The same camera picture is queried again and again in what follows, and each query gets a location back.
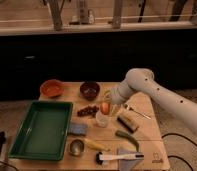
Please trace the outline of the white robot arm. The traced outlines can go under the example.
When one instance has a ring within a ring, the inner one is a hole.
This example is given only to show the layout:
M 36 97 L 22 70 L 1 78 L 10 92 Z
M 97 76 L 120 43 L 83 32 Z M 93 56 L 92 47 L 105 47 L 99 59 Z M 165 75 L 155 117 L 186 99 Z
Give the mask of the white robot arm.
M 150 69 L 130 69 L 124 80 L 110 89 L 108 96 L 112 104 L 121 105 L 136 92 L 147 94 L 197 135 L 197 104 L 156 83 Z

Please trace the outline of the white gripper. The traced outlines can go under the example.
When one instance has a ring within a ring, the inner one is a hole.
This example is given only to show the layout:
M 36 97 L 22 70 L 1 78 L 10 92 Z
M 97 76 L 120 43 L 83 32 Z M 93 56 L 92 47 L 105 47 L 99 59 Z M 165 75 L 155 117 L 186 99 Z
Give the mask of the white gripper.
M 109 115 L 110 115 L 110 116 L 115 116 L 115 115 L 119 112 L 121 106 L 120 106 L 120 105 L 117 105 L 117 104 L 114 104 L 114 103 L 111 101 L 111 96 L 110 96 L 110 91 L 109 91 L 109 90 L 106 90 L 106 91 L 104 92 L 103 100 L 104 100 L 105 102 L 107 102 L 108 105 L 109 105 Z

